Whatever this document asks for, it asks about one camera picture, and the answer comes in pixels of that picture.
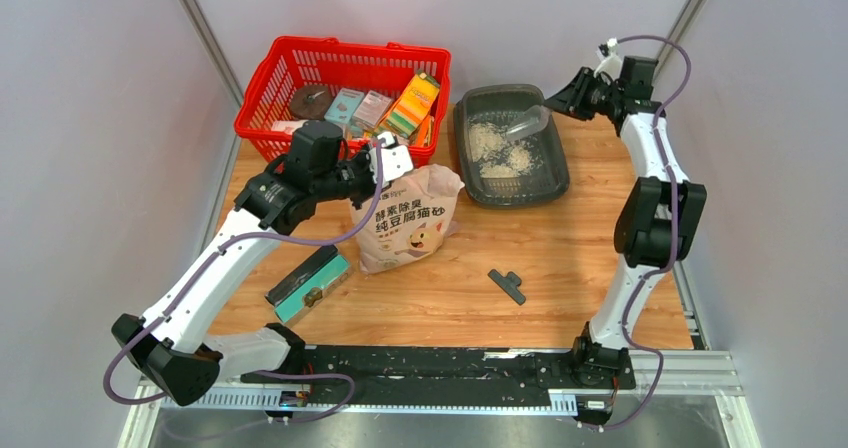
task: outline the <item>cat litter tray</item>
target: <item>cat litter tray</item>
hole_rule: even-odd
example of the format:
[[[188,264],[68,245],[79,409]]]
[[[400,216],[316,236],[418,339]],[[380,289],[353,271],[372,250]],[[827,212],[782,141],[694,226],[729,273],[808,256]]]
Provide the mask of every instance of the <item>cat litter tray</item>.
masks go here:
[[[533,85],[477,88],[454,109],[454,135],[468,196],[487,208],[520,208],[568,190],[568,166],[553,117],[542,131],[506,140],[509,125],[544,102]]]

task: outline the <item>red basket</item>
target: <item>red basket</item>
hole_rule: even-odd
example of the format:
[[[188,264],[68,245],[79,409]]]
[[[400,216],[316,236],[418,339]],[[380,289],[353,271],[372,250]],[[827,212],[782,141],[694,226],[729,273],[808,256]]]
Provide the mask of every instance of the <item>red basket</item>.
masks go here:
[[[287,153],[288,133],[271,131],[277,120],[293,120],[289,102],[304,85],[322,84],[335,96],[341,88],[374,90],[397,98],[418,70],[441,84],[430,110],[435,117],[430,145],[409,147],[415,166],[426,165],[439,141],[439,128],[450,99],[450,52],[389,43],[385,47],[340,43],[336,38],[282,36],[259,64],[235,121],[236,134],[250,140],[266,161]],[[352,152],[364,141],[352,142]]]

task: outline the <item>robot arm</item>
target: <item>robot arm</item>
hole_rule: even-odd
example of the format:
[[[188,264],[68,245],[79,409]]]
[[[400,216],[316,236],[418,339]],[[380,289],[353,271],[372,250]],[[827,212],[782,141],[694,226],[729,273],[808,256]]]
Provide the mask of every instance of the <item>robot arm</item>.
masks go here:
[[[405,146],[390,133],[378,137],[384,186],[412,170]],[[338,159],[341,130],[327,122],[309,122],[297,130],[287,155],[251,178],[236,198],[221,230],[180,280],[141,318],[122,315],[112,333],[126,345],[166,308],[193,279],[178,308],[129,353],[132,363],[179,405],[193,403],[218,380],[257,370],[275,370],[286,360],[291,340],[282,325],[255,333],[207,336],[212,321],[256,265],[276,249],[279,239],[249,237],[226,251],[226,240],[247,233],[289,235],[315,214],[318,203],[351,199],[354,206],[376,190],[377,160],[370,146],[350,160]],[[216,260],[205,269],[202,265]]]
[[[628,358],[622,320],[632,327],[651,291],[662,276],[647,278],[636,294],[639,280],[665,267],[670,259],[671,183],[677,184],[677,260],[689,252],[706,202],[703,185],[691,183],[681,170],[666,134],[661,104],[651,101],[657,60],[616,54],[616,40],[601,45],[597,69],[583,67],[565,88],[544,105],[579,120],[596,114],[609,118],[633,161],[636,182],[616,222],[614,232],[618,267],[604,303],[575,340],[572,369],[585,385],[608,382],[618,376]],[[653,124],[656,118],[656,130]],[[668,164],[674,179],[666,170]],[[628,302],[632,305],[628,312]]]

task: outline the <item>wooden table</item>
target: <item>wooden table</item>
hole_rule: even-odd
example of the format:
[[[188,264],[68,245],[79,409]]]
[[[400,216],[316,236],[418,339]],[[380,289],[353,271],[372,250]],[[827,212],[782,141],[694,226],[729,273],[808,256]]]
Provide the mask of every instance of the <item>wooden table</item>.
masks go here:
[[[453,166],[452,115],[442,126],[431,163]],[[633,186],[630,157],[606,120],[581,123],[557,116],[571,186],[559,200],[505,214],[460,194],[460,231],[430,257],[365,276],[355,271],[292,328],[307,343],[469,347],[570,347],[600,307],[615,272],[612,233]],[[265,161],[242,143],[225,215],[245,182]],[[348,202],[319,205],[296,236],[326,239],[348,231]],[[284,245],[251,273],[212,325],[213,334],[254,331],[277,321],[265,293],[314,248]],[[353,240],[339,246],[358,267]],[[514,271],[527,302],[518,306],[487,273]],[[692,348],[671,275],[657,286],[636,325],[636,341]]]

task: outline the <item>cartoon character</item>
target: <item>cartoon character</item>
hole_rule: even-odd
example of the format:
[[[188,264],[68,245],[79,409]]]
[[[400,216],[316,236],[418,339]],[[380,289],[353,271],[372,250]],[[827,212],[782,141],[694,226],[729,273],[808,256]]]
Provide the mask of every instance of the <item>cartoon character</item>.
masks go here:
[[[421,224],[421,226],[409,235],[409,239],[406,240],[406,245],[409,249],[396,251],[395,255],[407,253],[413,258],[421,258],[436,251],[442,246],[442,242],[445,240],[445,236],[441,233],[442,223],[440,221],[436,226],[429,228],[426,222]]]

